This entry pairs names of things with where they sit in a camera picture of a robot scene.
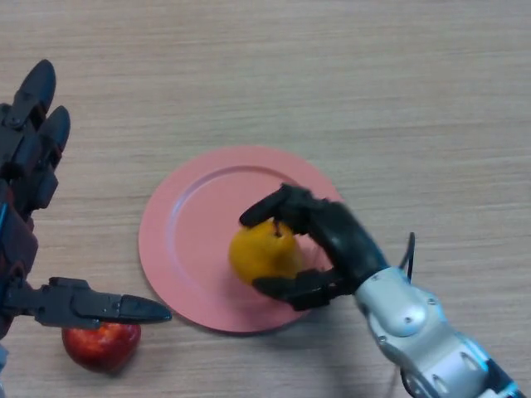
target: wood grain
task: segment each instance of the wood grain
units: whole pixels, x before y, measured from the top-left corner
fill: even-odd
[[[137,252],[154,188],[209,149],[272,145],[326,172],[392,262],[415,231],[416,282],[529,394],[529,0],[3,0],[2,101],[41,58],[72,131],[34,284],[154,298]],[[2,344],[11,398],[384,397],[393,375],[348,298],[268,337],[145,328],[120,378],[31,319]]]

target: yellow orange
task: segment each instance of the yellow orange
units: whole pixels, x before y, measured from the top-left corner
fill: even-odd
[[[291,279],[303,269],[302,251],[293,232],[273,221],[241,228],[231,241],[229,261],[246,284],[260,277]]]

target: apple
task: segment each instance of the apple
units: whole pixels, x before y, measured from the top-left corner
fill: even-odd
[[[69,357],[88,371],[116,373],[133,356],[142,335],[140,325],[102,323],[99,329],[63,328]]]

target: plate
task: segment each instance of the plate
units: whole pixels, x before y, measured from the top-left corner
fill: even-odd
[[[332,182],[303,158],[276,148],[219,148],[185,163],[156,189],[139,228],[139,255],[156,294],[205,328],[257,333],[304,316],[242,283],[228,262],[238,217],[282,182],[341,200]],[[330,267],[307,236],[297,238],[309,267]]]

